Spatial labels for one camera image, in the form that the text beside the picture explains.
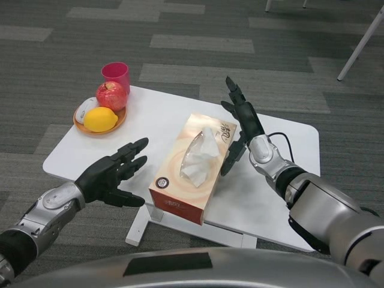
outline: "lemon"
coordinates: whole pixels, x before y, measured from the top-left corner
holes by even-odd
[[[118,117],[107,107],[97,107],[84,116],[84,127],[93,132],[104,132],[112,129]]]

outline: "logo on tissue box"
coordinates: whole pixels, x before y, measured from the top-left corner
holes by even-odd
[[[160,177],[156,180],[156,186],[159,189],[165,189],[169,185],[169,180],[166,177]]]
[[[175,208],[180,209],[180,210],[184,210],[186,208],[186,207],[182,206],[180,203],[174,202],[171,200],[165,200],[164,204],[171,206],[171,207],[175,207]]]

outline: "table leg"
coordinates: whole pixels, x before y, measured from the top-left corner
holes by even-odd
[[[151,218],[148,211],[148,209],[151,210],[152,208],[153,206],[148,205],[139,209],[131,229],[129,230],[125,239],[126,243],[133,246],[138,246],[148,225],[148,222],[151,222],[180,232],[194,235],[196,237],[207,239],[212,242],[223,244],[225,246],[237,248],[256,248],[256,237],[243,235],[241,233],[229,231],[206,223],[203,223],[203,225],[200,226],[171,213],[163,212],[162,210],[160,210],[162,212],[160,221],[156,221],[155,219]]]
[[[125,242],[133,246],[139,246],[150,219],[151,216],[149,215],[146,205],[140,207],[125,239]]]
[[[347,72],[349,71],[349,69],[351,68],[353,63],[355,63],[356,58],[359,56],[359,54],[362,51],[362,49],[364,48],[364,46],[366,45],[368,40],[371,38],[372,34],[375,32],[378,25],[383,20],[383,17],[384,17],[384,6],[381,8],[378,15],[373,20],[371,26],[368,28],[368,30],[366,31],[364,36],[361,38],[360,43],[356,47],[355,51],[353,51],[351,57],[347,61],[347,64],[344,66],[343,70],[341,71],[341,73],[337,77],[337,80],[342,81],[344,79],[345,75],[347,74]]]

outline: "robotic arm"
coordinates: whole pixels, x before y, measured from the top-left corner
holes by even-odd
[[[15,226],[0,234],[0,287],[11,283],[46,251],[86,203],[99,200],[117,207],[142,206],[144,199],[117,187],[146,163],[146,156],[134,157],[147,144],[147,138],[129,143],[96,161],[75,183],[45,192]]]
[[[361,210],[359,205],[322,178],[281,157],[265,134],[253,106],[238,85],[226,79],[233,104],[221,105],[240,123],[240,139],[229,148],[224,176],[247,146],[252,166],[287,203],[290,226],[323,254],[369,276],[384,287],[384,221]]]

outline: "tissue box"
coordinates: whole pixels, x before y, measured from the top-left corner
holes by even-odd
[[[196,188],[189,179],[180,176],[180,168],[190,144],[205,127],[209,127],[213,131],[220,153],[219,156],[209,161],[207,179]],[[149,186],[155,206],[202,225],[204,210],[213,194],[235,130],[236,124],[201,114],[191,114],[170,154]]]

